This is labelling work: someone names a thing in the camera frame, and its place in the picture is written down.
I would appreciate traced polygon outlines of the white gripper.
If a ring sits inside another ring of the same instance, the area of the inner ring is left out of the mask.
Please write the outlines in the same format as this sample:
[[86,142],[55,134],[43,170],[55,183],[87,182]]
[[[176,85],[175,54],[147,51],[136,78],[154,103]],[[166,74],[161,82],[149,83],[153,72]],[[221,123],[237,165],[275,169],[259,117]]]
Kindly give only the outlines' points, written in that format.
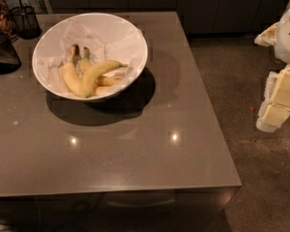
[[270,72],[266,80],[256,128],[274,132],[290,117],[290,8],[279,23],[259,34],[254,42],[261,46],[275,46],[275,57],[288,65],[280,72]]

